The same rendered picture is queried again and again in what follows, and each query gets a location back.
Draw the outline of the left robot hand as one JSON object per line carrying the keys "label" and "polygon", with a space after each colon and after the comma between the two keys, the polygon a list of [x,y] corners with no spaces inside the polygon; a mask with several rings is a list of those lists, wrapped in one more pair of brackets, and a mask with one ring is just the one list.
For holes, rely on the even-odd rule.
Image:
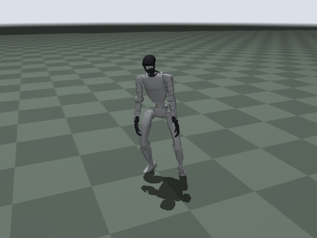
{"label": "left robot hand", "polygon": [[175,131],[177,131],[177,134],[174,136],[174,137],[177,137],[179,135],[179,124],[178,124],[178,120],[176,120],[175,116],[172,116],[172,122],[174,123],[175,125]]}

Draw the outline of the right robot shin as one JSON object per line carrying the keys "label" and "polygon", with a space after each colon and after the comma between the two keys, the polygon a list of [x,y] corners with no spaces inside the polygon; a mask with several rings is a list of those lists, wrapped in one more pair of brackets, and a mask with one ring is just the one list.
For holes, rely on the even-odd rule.
{"label": "right robot shin", "polygon": [[152,159],[152,149],[151,147],[149,147],[148,149],[143,149],[141,146],[140,146],[140,150],[143,154],[143,156],[146,158],[147,162],[149,163],[149,165],[153,165],[153,159]]}

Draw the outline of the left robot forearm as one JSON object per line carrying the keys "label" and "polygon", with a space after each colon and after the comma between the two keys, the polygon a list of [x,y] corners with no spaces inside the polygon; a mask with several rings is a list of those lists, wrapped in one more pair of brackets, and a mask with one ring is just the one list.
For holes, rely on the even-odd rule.
{"label": "left robot forearm", "polygon": [[175,118],[177,120],[176,99],[175,99],[174,95],[173,95],[173,103],[170,103],[169,106],[170,106],[171,120],[172,120],[172,116],[175,116]]}

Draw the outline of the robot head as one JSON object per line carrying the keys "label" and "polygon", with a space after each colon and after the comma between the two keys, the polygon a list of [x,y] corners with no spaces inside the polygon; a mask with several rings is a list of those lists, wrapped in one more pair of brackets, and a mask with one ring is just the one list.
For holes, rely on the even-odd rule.
{"label": "robot head", "polygon": [[[158,72],[158,73],[159,73],[159,71],[156,71],[156,70],[155,70],[155,62],[156,62],[156,58],[155,58],[153,55],[147,55],[147,56],[145,56],[144,59],[143,59],[142,65],[143,65],[145,71],[146,71],[147,73],[149,73],[149,74],[148,74],[149,77],[154,77],[154,76],[156,76],[157,73],[154,74],[155,72]],[[153,66],[153,68],[149,68],[149,69],[147,70],[147,69],[146,69],[146,66]]]}

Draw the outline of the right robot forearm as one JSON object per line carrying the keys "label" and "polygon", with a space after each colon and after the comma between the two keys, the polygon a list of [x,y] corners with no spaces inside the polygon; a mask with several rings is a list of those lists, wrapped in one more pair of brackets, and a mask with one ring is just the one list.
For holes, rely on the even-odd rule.
{"label": "right robot forearm", "polygon": [[136,117],[136,116],[138,116],[139,119],[140,119],[141,106],[142,106],[142,104],[140,104],[140,103],[138,103],[138,102],[135,101],[134,120],[135,120],[135,117]]}

